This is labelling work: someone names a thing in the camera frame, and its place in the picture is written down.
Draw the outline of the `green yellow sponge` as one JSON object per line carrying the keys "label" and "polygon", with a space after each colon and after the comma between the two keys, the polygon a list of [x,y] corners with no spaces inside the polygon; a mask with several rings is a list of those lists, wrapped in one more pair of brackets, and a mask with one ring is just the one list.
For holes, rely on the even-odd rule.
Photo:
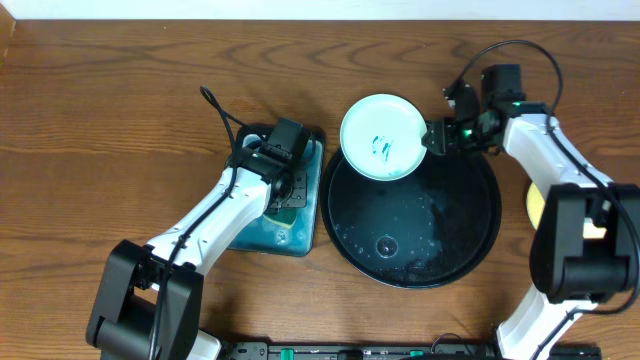
{"label": "green yellow sponge", "polygon": [[297,211],[295,209],[280,209],[277,212],[265,213],[263,217],[279,227],[290,229],[296,222]]}

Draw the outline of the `yellow plate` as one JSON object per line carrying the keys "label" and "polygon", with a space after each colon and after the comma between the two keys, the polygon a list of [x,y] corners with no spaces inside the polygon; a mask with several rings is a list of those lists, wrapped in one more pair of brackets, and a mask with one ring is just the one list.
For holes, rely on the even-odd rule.
{"label": "yellow plate", "polygon": [[[525,205],[531,225],[537,230],[544,210],[545,200],[534,183],[529,185]],[[605,234],[605,228],[595,226],[590,218],[585,219],[583,226],[583,237],[585,239],[603,239]]]}

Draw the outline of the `light blue plate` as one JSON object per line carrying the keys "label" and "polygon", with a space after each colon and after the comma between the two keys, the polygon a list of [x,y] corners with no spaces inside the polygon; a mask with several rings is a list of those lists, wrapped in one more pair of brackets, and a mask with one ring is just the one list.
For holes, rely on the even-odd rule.
{"label": "light blue plate", "polygon": [[349,165],[376,181],[395,181],[418,168],[426,156],[427,126],[408,100],[374,94],[358,100],[343,117],[340,146]]}

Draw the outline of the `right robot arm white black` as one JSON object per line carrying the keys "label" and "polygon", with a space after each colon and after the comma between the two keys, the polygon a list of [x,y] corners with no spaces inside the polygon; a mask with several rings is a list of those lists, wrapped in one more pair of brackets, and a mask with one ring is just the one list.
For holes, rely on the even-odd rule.
{"label": "right robot arm white black", "polygon": [[422,144],[435,155],[496,146],[544,198],[529,256],[533,284],[497,329],[502,357],[546,359],[580,317],[617,315],[637,301],[639,188],[594,169],[550,110],[515,102],[462,121],[433,121]]}

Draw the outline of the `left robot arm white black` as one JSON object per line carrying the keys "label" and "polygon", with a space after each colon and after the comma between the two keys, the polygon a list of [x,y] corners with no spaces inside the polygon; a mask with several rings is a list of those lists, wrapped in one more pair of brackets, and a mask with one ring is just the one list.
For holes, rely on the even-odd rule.
{"label": "left robot arm white black", "polygon": [[211,192],[166,232],[107,257],[86,342],[104,359],[215,359],[219,339],[199,327],[204,278],[237,235],[273,205],[302,207],[304,171],[268,181],[227,168]]}

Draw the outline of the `rectangular tray with soapy water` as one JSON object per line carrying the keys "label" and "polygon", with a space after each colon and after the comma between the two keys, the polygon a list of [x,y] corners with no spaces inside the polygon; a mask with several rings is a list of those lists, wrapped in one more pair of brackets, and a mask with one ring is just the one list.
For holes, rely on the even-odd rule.
{"label": "rectangular tray with soapy water", "polygon": [[304,208],[282,208],[297,211],[297,219],[293,227],[285,229],[267,221],[263,217],[265,213],[280,210],[268,208],[261,217],[250,222],[236,236],[229,245],[231,250],[297,257],[305,256],[311,251],[324,151],[324,133],[319,129],[313,129],[304,152],[308,164],[299,168],[307,173],[307,204]]}

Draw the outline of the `round black tray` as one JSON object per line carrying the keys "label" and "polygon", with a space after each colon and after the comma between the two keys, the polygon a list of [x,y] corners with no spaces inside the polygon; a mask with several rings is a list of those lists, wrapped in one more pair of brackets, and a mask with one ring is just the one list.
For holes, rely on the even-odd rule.
{"label": "round black tray", "polygon": [[340,255],[397,288],[436,288],[474,270],[496,242],[501,195],[478,154],[427,154],[408,175],[371,179],[347,160],[342,137],[321,186],[321,213]]}

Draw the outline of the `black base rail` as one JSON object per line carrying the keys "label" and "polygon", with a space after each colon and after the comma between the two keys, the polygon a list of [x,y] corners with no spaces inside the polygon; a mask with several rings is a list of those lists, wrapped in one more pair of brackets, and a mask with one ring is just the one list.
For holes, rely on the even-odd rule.
{"label": "black base rail", "polygon": [[296,344],[224,342],[222,360],[429,360],[508,359],[493,343],[438,341],[419,345]]}

